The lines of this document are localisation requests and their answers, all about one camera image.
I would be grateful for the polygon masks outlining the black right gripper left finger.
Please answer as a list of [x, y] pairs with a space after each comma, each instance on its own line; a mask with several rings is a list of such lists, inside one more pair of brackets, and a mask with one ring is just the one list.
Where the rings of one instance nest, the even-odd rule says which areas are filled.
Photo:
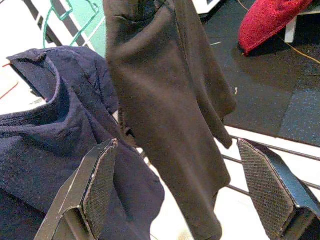
[[108, 215], [118, 141], [93, 147], [59, 189], [36, 240], [97, 240]]

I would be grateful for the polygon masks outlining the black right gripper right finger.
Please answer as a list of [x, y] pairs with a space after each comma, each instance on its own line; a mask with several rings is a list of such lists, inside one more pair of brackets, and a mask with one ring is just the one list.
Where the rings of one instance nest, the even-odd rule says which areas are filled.
[[320, 202], [283, 159], [266, 146], [237, 141], [253, 205], [271, 240], [318, 240]]

